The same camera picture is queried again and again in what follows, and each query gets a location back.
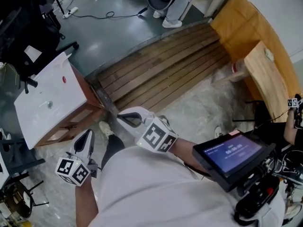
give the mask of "red button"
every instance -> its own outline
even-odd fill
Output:
[[[269,194],[269,196],[272,195],[272,194],[274,193],[274,189],[273,189],[272,187],[267,188],[266,191],[267,191],[267,193]]]

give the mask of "white power strip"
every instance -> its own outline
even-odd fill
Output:
[[[77,12],[79,9],[77,7],[74,7],[71,9],[70,12],[67,12],[63,15],[63,18],[69,18],[72,14],[74,14],[75,12]]]

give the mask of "wooden step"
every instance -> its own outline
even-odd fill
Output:
[[[98,79],[119,110],[157,112],[229,61],[219,36],[202,24],[122,59]]]

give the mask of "gray pants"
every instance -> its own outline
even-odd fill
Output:
[[[176,24],[191,0],[175,0],[168,9],[157,11],[171,24]]]

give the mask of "forearm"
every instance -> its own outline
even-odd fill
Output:
[[[284,130],[284,139],[290,144],[294,145],[297,131],[298,129],[294,127],[294,111],[289,110],[285,130]]]
[[[186,164],[192,166],[194,169],[207,173],[207,171],[199,164],[193,157],[193,146],[196,144],[184,139],[177,139],[169,151],[175,156],[179,157]]]
[[[77,227],[88,227],[98,214],[98,207],[91,186],[91,180],[86,179],[81,187],[76,187],[76,222]]]

